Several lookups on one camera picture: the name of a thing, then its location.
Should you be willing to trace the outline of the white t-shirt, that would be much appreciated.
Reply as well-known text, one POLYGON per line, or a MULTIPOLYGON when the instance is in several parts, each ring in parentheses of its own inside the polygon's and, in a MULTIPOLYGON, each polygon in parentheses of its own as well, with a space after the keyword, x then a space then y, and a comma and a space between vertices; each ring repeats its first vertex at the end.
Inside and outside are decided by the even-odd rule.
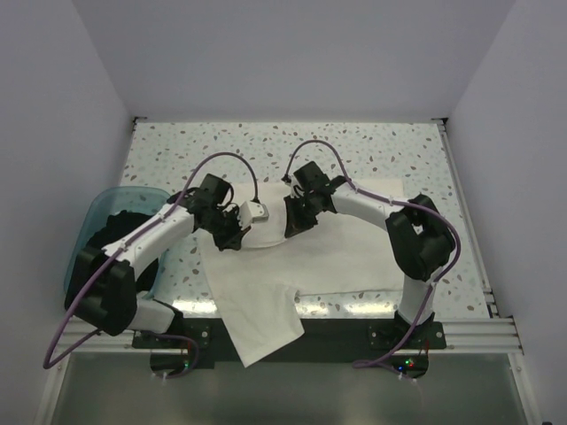
POLYGON ((388 235, 364 220, 324 212, 314 228, 285 239, 289 192, 281 182, 260 185, 269 218, 252 226, 239 251, 219 251, 198 232, 207 284, 244 367, 303 335, 296 296, 402 287, 388 235))

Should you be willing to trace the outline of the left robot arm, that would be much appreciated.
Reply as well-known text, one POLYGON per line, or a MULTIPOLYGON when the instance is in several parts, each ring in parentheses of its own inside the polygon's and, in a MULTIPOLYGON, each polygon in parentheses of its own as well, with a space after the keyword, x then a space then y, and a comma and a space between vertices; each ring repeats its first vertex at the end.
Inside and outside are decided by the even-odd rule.
POLYGON ((152 216, 137 216, 101 248, 86 246, 78 253, 66 293, 65 309, 105 332, 151 332, 164 347, 183 339, 183 315, 138 287, 145 270, 156 265, 175 243, 198 230, 210 234, 219 251, 238 251, 252 224, 267 216, 258 198, 233 208, 224 203, 232 185, 208 174, 197 187, 170 197, 152 216))

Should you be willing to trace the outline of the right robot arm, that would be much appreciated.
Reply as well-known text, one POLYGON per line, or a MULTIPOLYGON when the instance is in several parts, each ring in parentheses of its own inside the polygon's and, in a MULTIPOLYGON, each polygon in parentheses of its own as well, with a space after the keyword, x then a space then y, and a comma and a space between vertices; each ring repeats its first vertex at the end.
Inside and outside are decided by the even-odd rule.
POLYGON ((426 337, 424 323, 433 315, 435 280, 449 266, 460 243, 450 224, 425 195, 409 200, 386 198, 357 186, 344 175, 329 178, 311 161, 282 181, 290 188, 284 198, 289 239, 318 224, 321 213, 354 217, 388 235, 396 264, 404 274, 402 297, 394 329, 397 342, 416 347, 426 337))

